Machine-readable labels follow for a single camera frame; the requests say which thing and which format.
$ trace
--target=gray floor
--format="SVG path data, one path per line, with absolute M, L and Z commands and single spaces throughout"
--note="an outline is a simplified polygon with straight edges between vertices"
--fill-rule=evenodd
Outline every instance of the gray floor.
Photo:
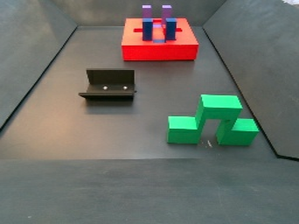
M 194 30 L 194 62 L 123 62 L 121 27 L 76 31 L 2 132 L 3 223 L 298 222 L 299 166 L 262 133 L 250 147 L 221 147 L 209 122 L 199 145 L 166 143 L 167 116 L 193 115 L 201 94 L 239 95 Z M 87 67 L 135 69 L 133 104 L 86 103 Z
M 194 116 L 201 94 L 239 95 L 202 28 L 194 30 L 195 61 L 125 62 L 123 28 L 79 28 L 0 134 L 0 158 L 273 158 L 262 134 L 250 147 L 218 146 L 218 122 L 207 123 L 199 145 L 166 143 L 167 116 Z M 135 69 L 133 103 L 79 97 L 92 67 Z

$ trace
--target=green cube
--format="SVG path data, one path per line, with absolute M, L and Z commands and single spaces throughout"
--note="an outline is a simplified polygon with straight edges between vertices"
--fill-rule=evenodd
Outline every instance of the green cube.
M 169 116 L 167 143 L 197 144 L 201 134 L 194 116 Z
M 226 129 L 226 123 L 219 126 L 218 142 L 223 145 L 251 145 L 259 129 L 254 119 L 239 118 L 233 130 Z

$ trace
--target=green block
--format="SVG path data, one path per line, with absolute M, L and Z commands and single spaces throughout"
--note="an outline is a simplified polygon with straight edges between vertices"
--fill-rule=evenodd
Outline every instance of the green block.
M 206 109 L 242 109 L 239 98 L 235 95 L 203 94 L 201 100 Z
M 251 145 L 259 129 L 254 119 L 238 119 L 233 129 L 227 127 L 225 121 L 218 129 L 217 137 L 219 144 L 223 145 Z
M 197 111 L 197 121 L 207 119 L 237 120 L 243 107 L 235 95 L 201 96 L 201 103 Z
M 201 135 L 195 117 L 169 116 L 167 143 L 170 144 L 197 144 Z

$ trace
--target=purple block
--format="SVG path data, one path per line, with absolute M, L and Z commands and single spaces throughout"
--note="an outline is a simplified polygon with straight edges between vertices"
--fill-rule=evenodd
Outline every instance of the purple block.
M 162 28 L 163 26 L 161 24 L 154 24 L 154 28 Z
M 153 17 L 153 5 L 143 5 L 143 18 Z
M 166 19 L 173 17 L 173 6 L 163 5 L 163 25 L 166 24 Z

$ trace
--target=block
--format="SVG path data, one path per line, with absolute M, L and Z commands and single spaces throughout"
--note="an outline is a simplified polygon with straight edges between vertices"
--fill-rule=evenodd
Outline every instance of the block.
M 175 30 L 177 30 L 177 18 L 169 17 L 166 19 L 166 35 L 165 40 L 175 40 Z
M 199 142 L 195 117 L 169 116 L 167 142 L 170 144 L 197 144 Z
M 242 104 L 235 95 L 201 96 L 195 117 L 169 118 L 169 143 L 197 144 L 207 119 L 221 119 L 217 138 L 223 145 L 251 145 L 259 129 L 254 119 L 239 118 Z
M 143 19 L 143 40 L 154 39 L 154 20 L 151 18 Z
M 237 120 L 242 109 L 235 95 L 203 94 L 195 117 L 198 122 L 206 119 Z
M 143 5 L 143 18 L 153 18 L 153 5 Z
M 163 5 L 163 25 L 166 25 L 166 19 L 173 17 L 173 6 L 171 5 Z
M 259 129 L 254 119 L 239 118 L 231 130 L 226 129 L 226 124 L 219 126 L 217 133 L 218 142 L 222 145 L 251 145 Z
M 162 19 L 154 18 L 154 25 Z M 177 40 L 163 43 L 143 41 L 142 18 L 126 20 L 122 52 L 125 60 L 195 60 L 201 48 L 186 18 L 177 18 Z M 163 27 L 154 28 L 154 40 L 165 39 Z

